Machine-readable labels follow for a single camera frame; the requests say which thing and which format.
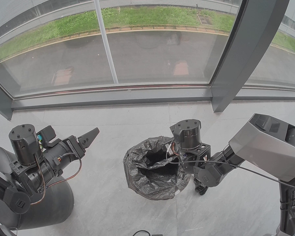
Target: manhole cover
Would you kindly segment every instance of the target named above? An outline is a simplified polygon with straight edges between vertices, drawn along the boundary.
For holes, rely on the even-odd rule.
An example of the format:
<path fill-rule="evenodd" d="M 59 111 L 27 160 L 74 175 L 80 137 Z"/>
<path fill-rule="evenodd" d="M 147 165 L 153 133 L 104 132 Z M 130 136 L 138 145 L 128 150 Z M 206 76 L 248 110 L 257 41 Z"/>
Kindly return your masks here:
<path fill-rule="evenodd" d="M 209 16 L 199 15 L 199 14 L 197 14 L 197 16 L 202 25 L 209 25 L 209 26 L 212 25 L 212 19 Z"/>

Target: metal pole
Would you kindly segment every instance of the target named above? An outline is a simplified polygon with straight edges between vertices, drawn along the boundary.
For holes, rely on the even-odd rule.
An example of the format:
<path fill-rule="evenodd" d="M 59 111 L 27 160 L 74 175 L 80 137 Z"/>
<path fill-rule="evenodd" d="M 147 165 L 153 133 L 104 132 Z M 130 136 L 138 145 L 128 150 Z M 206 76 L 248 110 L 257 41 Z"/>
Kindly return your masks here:
<path fill-rule="evenodd" d="M 110 53 L 110 48 L 109 48 L 106 30 L 105 30 L 105 26 L 104 26 L 104 21 L 103 21 L 103 17 L 102 17 L 101 6 L 99 5 L 99 0 L 94 0 L 94 4 L 95 4 L 95 10 L 96 10 L 96 14 L 97 14 L 99 29 L 101 30 L 102 39 L 104 42 L 104 47 L 105 47 L 111 75 L 113 76 L 114 83 L 118 84 L 118 78 L 117 78 L 116 70 L 114 67 L 113 58 L 111 57 L 111 53 Z"/>

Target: asphalt pavement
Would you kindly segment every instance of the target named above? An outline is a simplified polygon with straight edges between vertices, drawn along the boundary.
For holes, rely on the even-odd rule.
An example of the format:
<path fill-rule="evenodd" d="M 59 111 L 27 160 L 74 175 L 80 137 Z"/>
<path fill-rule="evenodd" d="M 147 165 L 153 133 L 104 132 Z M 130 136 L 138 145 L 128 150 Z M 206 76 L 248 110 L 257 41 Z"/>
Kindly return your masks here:
<path fill-rule="evenodd" d="M 208 83 L 227 36 L 183 31 L 107 34 L 119 83 Z M 295 85 L 295 55 L 269 47 L 250 84 Z M 63 41 L 0 64 L 0 83 L 19 96 L 113 84 L 100 35 Z"/>

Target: grass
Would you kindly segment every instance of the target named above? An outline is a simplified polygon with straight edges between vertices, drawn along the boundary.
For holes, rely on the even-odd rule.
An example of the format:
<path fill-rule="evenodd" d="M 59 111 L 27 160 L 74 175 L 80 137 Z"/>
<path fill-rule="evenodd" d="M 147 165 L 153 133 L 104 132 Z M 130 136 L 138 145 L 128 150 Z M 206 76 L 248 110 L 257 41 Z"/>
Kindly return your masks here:
<path fill-rule="evenodd" d="M 212 18 L 212 28 L 224 31 L 232 29 L 235 20 L 234 15 L 218 13 L 210 10 L 180 8 L 172 6 L 135 7 L 102 10 L 102 16 L 106 28 L 117 26 L 200 26 L 197 13 Z M 99 29 L 95 11 L 67 16 L 49 22 L 37 29 L 24 32 L 0 46 L 0 60 L 12 54 L 19 53 L 24 49 L 44 43 L 46 41 L 70 36 L 82 32 L 92 32 Z M 295 51 L 295 39 L 278 32 L 273 39 L 277 45 Z"/>

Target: trash bin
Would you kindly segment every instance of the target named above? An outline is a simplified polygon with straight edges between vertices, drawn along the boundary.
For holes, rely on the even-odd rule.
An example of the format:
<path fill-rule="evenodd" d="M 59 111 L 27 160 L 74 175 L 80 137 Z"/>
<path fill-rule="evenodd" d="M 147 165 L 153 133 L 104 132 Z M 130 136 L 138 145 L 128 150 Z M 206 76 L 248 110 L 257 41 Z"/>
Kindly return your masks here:
<path fill-rule="evenodd" d="M 123 160 L 128 187 L 150 200 L 172 199 L 190 180 L 190 174 L 184 172 L 181 164 L 166 160 L 161 139 L 162 136 L 149 138 L 133 146 Z M 176 156 L 168 159 L 178 162 Z"/>

